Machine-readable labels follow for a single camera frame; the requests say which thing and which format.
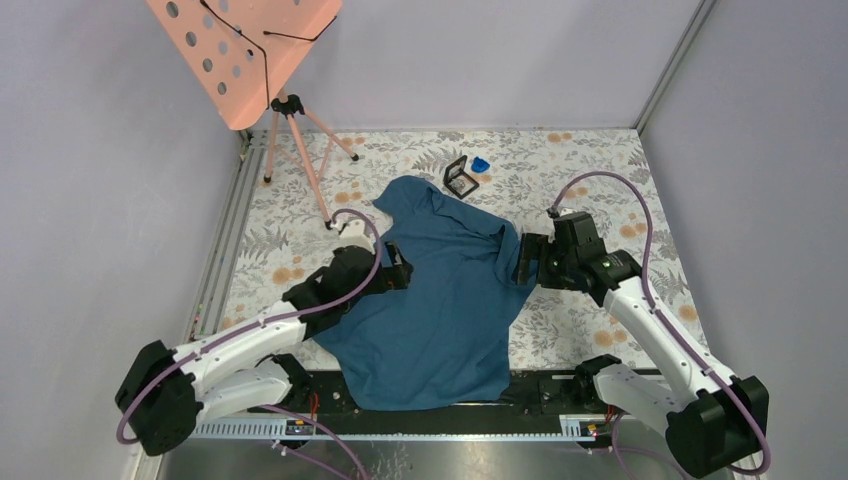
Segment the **blue shirt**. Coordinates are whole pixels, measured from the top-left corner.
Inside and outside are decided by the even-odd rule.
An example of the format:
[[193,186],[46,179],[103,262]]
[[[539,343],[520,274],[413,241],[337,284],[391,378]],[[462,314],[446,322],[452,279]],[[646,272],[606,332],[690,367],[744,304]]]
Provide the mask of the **blue shirt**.
[[516,229],[413,176],[391,181],[375,206],[392,219],[385,239],[412,265],[410,283],[362,298],[317,344],[368,410],[498,399],[510,381],[509,329],[532,291],[512,278]]

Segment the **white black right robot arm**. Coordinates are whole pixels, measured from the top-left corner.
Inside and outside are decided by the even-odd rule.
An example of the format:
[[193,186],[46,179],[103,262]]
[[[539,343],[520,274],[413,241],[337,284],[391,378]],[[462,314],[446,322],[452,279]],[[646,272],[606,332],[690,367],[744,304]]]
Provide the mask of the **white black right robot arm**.
[[624,250],[610,252],[591,215],[555,216],[552,234],[524,233],[513,278],[584,293],[615,317],[663,375],[658,384],[603,355],[575,369],[570,394],[583,410],[615,407],[661,434],[682,470],[703,478],[759,453],[766,440],[769,393],[717,360],[663,310],[647,272]]

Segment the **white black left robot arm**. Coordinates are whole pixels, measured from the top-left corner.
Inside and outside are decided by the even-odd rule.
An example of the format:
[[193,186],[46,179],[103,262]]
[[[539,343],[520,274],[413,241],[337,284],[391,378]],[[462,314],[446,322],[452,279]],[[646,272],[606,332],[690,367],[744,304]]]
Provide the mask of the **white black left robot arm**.
[[309,376],[286,348],[336,326],[365,296],[408,288],[413,272],[394,242],[376,251],[343,246],[253,319],[177,347],[145,345],[115,395],[118,442],[158,456],[197,426],[242,410],[301,409]]

